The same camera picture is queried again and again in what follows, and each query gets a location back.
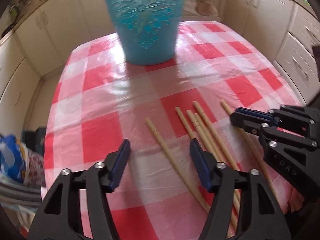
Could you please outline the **floral bucket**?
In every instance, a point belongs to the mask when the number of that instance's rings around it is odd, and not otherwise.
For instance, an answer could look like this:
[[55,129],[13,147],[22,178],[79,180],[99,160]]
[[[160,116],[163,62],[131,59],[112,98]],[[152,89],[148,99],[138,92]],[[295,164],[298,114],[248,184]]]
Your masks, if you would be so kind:
[[45,187],[43,156],[36,152],[29,152],[25,162],[24,185]]

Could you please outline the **blue plastic bag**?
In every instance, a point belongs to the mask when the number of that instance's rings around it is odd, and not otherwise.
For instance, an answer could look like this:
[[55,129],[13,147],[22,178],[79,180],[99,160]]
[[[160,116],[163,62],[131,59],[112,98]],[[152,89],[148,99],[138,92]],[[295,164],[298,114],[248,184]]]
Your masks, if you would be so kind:
[[23,183],[25,178],[25,150],[13,134],[1,138],[1,173]]

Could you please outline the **teal perforated bin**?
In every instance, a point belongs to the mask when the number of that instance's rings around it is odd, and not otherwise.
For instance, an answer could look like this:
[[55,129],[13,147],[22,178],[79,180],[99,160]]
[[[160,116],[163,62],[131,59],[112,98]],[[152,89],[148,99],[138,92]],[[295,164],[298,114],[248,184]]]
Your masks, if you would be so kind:
[[184,0],[105,0],[127,62],[154,65],[175,55]]

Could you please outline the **red checkered tablecloth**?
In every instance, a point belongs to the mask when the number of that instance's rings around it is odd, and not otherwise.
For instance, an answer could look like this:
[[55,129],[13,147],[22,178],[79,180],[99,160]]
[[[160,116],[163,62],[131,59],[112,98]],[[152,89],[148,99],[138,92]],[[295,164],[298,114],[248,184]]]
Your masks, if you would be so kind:
[[176,54],[153,66],[125,61],[116,34],[68,53],[49,113],[44,170],[51,186],[62,169],[85,170],[116,151],[131,155],[108,202],[121,239],[198,239],[207,213],[185,186],[147,127],[151,119],[189,180],[200,182],[189,136],[176,114],[197,101],[238,168],[257,167],[220,102],[259,111],[298,105],[286,80],[248,41],[217,22],[180,25]]

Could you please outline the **bamboo chopstick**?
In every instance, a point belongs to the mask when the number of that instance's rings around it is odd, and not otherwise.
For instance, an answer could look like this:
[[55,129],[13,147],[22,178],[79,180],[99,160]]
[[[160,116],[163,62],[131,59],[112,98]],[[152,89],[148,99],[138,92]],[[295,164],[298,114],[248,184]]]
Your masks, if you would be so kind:
[[[210,132],[208,131],[208,129],[206,128],[206,126],[204,125],[200,115],[198,113],[194,113],[194,116],[195,116],[197,122],[199,123],[201,129],[203,130],[204,134],[206,135],[207,140],[210,143],[210,146],[211,146],[210,149],[213,150],[213,155],[214,155],[215,159],[218,162],[227,163],[225,158],[222,156],[220,150],[218,149],[216,143],[213,141],[213,138],[212,138]],[[237,213],[239,213],[239,210],[240,210],[240,200],[241,200],[240,192],[239,192],[239,190],[236,190],[234,193],[233,204],[234,204],[234,207],[235,207]]]
[[179,163],[174,158],[174,155],[171,149],[168,147],[167,143],[164,141],[163,137],[159,133],[156,126],[153,124],[150,118],[146,118],[145,120],[146,125],[148,126],[149,130],[155,137],[156,141],[158,142],[159,146],[164,151],[165,155],[167,156],[168,160],[171,162],[172,166],[174,167],[176,173],[180,176],[181,180],[184,182],[185,186],[189,189],[189,191],[193,194],[195,199],[199,202],[206,213],[209,213],[210,206],[204,200],[203,196],[200,194],[197,187],[193,184],[193,182],[188,178],[184,170],[180,167]]
[[202,106],[197,102],[193,101],[193,104],[201,116],[202,120],[206,123],[207,128],[210,130],[210,133],[215,141],[215,146],[217,145],[218,149],[216,152],[219,154],[219,161],[226,162],[229,164],[234,170],[239,170],[239,167],[237,166],[236,162],[234,161],[231,153],[229,152],[228,148],[224,145],[223,140],[220,138],[217,130],[212,125],[212,122],[208,115],[205,113]]
[[210,143],[210,135],[205,132],[205,130],[201,126],[201,123],[199,122],[199,120],[201,119],[200,116],[197,113],[193,113],[191,110],[187,110],[186,114],[190,121],[193,123],[195,129],[197,130],[197,133],[199,134],[199,137],[204,143],[206,150],[210,152],[216,158],[217,161],[220,161],[219,157],[214,151],[214,148],[212,147],[212,144]]
[[255,145],[253,144],[252,140],[249,138],[249,136],[246,134],[246,132],[243,129],[235,127],[235,130],[241,135],[242,139],[245,140],[246,145],[248,146],[251,155],[254,157],[255,161],[258,163],[258,166],[261,169],[261,171],[263,172],[274,196],[277,197],[276,191],[273,187],[272,180],[268,174],[267,168],[264,165],[264,161],[263,161],[262,157],[259,155],[259,152],[258,152],[257,148],[255,147]]
[[187,131],[189,138],[195,139],[195,135],[193,134],[193,130],[191,129],[191,126],[189,125],[187,119],[185,118],[184,114],[182,113],[180,107],[175,107],[175,111],[181,121],[181,123],[183,124],[185,130]]

